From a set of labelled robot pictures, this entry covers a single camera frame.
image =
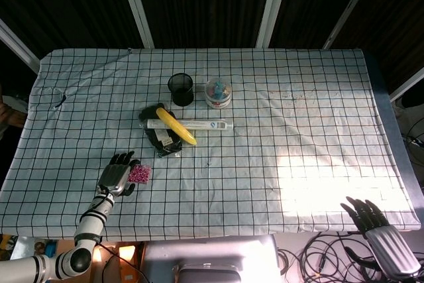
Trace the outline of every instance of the table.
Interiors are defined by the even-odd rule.
[[[184,108],[166,87],[178,72],[195,83]],[[204,101],[215,76],[233,85],[226,109]],[[345,196],[418,229],[422,195],[405,153],[392,152],[396,122],[374,91],[361,50],[55,50],[41,61],[0,194],[0,231],[73,237],[102,169],[128,150],[153,167],[152,180],[117,200],[108,240],[355,230],[339,205]],[[196,147],[158,158],[137,117],[159,101],[177,118],[232,119],[234,130],[196,131]]]

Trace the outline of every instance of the silver robotic hand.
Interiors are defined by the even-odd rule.
[[[134,152],[114,155],[104,169],[97,185],[96,195],[79,220],[74,235],[75,248],[53,258],[37,255],[0,262],[0,281],[41,283],[49,279],[64,280],[83,274],[91,264],[93,249],[100,242],[101,231],[113,208],[115,198],[129,196],[134,190],[134,184],[125,189],[131,168],[140,163],[139,160],[131,160],[133,154]]]
[[[349,257],[361,266],[381,270],[390,280],[414,282],[421,265],[399,231],[371,201],[346,198],[354,209],[344,203],[341,206],[367,240],[376,261],[364,260],[347,247]]]

